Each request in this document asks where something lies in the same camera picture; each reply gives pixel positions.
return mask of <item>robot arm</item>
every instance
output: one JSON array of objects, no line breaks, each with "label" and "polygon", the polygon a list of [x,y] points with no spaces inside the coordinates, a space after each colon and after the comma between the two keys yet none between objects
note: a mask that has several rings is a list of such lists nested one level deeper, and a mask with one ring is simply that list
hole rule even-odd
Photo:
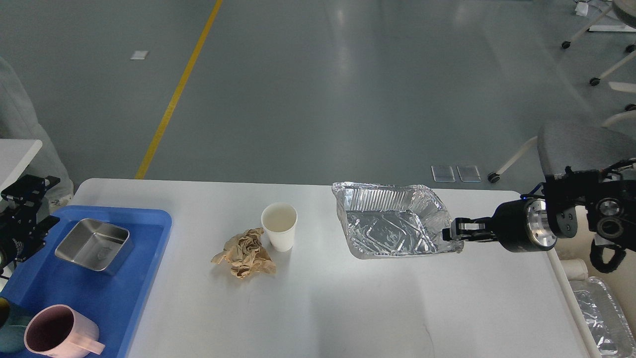
[{"label": "robot arm", "polygon": [[[604,273],[614,271],[625,250],[636,251],[636,180],[624,180],[622,170],[632,168],[636,158],[601,170],[572,171],[546,176],[530,194],[503,203],[492,217],[456,218],[443,231],[444,240],[498,241],[512,252],[547,251],[557,238],[577,232],[575,206],[587,210],[588,229],[597,233],[590,260]],[[543,186],[543,195],[534,192]],[[614,257],[604,262],[605,248]]]},{"label": "robot arm", "polygon": [[9,206],[0,213],[0,269],[24,262],[44,247],[44,237],[60,219],[46,216],[38,222],[38,211],[46,192],[59,182],[54,176],[25,175],[2,191]]}]

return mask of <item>stainless steel container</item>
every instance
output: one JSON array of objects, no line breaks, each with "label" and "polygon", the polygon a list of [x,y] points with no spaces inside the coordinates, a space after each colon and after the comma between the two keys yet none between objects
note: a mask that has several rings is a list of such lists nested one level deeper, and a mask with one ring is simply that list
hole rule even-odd
[{"label": "stainless steel container", "polygon": [[55,256],[114,275],[132,251],[130,232],[92,218],[80,220],[55,249]]},{"label": "stainless steel container", "polygon": [[444,241],[451,218],[424,185],[397,187],[334,183],[336,209],[351,253],[359,259],[461,252],[463,241]]}]

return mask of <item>brown paper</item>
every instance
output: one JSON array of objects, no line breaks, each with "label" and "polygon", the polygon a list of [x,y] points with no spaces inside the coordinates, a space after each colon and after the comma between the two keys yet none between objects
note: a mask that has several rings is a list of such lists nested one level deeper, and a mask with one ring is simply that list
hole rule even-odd
[{"label": "brown paper", "polygon": [[255,272],[276,273],[276,264],[272,261],[267,250],[261,245],[262,227],[246,230],[228,240],[223,251],[216,254],[212,261],[220,264],[223,259],[232,267],[230,272],[238,278],[245,278]]}]

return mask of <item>teal cup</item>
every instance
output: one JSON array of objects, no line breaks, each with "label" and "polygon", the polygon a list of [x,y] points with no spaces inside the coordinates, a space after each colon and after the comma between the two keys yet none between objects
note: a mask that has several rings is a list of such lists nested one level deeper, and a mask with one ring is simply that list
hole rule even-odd
[{"label": "teal cup", "polygon": [[25,348],[24,331],[32,318],[29,311],[0,297],[0,352],[15,353]]}]

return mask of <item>table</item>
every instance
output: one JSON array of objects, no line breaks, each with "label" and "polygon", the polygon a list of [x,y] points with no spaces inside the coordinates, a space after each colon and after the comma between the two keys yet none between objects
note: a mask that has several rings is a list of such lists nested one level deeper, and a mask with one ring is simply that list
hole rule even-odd
[{"label": "table", "polygon": [[20,178],[40,148],[41,140],[0,139],[0,191]]},{"label": "table", "polygon": [[[454,217],[518,198],[435,191]],[[276,275],[241,281],[210,263],[276,201],[298,211],[290,252],[263,240]],[[90,179],[73,204],[172,215],[129,357],[590,356],[546,253],[466,243],[461,254],[359,260],[328,186]]]}]

